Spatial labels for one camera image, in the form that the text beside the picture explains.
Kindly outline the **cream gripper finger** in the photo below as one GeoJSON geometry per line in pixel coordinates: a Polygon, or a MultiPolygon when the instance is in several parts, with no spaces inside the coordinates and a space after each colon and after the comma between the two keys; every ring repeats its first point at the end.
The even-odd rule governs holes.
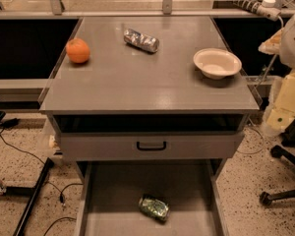
{"type": "Polygon", "coordinates": [[[295,119],[295,71],[271,86],[265,109],[262,132],[268,137],[283,133],[295,119]]]}

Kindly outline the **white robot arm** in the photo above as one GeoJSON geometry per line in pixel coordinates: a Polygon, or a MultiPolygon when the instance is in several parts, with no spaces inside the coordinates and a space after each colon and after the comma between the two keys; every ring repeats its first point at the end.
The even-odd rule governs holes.
{"type": "Polygon", "coordinates": [[[274,137],[283,133],[295,119],[295,14],[283,29],[259,46],[264,54],[277,54],[280,62],[291,72],[283,79],[275,79],[265,109],[262,131],[274,137]]]}

